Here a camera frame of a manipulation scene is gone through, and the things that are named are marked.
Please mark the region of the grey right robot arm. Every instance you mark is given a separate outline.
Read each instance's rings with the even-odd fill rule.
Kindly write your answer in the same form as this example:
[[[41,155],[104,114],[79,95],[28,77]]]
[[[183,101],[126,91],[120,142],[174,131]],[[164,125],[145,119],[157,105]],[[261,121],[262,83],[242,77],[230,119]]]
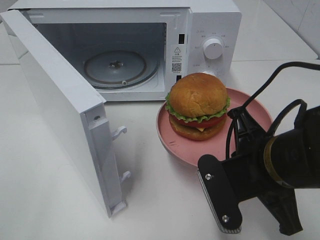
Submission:
[[[219,229],[241,231],[239,203],[258,198],[278,221],[282,234],[300,232],[295,189],[320,186],[320,109],[300,108],[294,128],[275,135],[286,107],[265,131],[248,112],[238,114],[236,150],[220,161],[205,154],[197,173]]]

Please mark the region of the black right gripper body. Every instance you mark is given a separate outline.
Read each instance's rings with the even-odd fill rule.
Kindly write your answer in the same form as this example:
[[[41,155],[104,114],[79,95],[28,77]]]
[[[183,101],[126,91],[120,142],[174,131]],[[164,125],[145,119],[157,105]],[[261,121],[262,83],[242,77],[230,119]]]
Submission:
[[[304,138],[281,134],[222,162],[238,200],[258,197],[280,229],[301,229],[295,189],[304,176]]]

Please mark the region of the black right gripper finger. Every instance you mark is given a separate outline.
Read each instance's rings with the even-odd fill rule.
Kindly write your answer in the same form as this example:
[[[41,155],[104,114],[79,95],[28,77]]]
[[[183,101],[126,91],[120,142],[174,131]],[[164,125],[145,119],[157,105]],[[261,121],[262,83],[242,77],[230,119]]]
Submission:
[[[240,228],[243,217],[223,163],[205,154],[197,162],[197,173],[217,226]]]
[[[233,108],[227,115],[231,118],[231,124],[227,132],[228,150],[230,150],[232,133],[234,135],[236,150],[252,150],[266,135],[266,131],[249,114],[246,108]]]

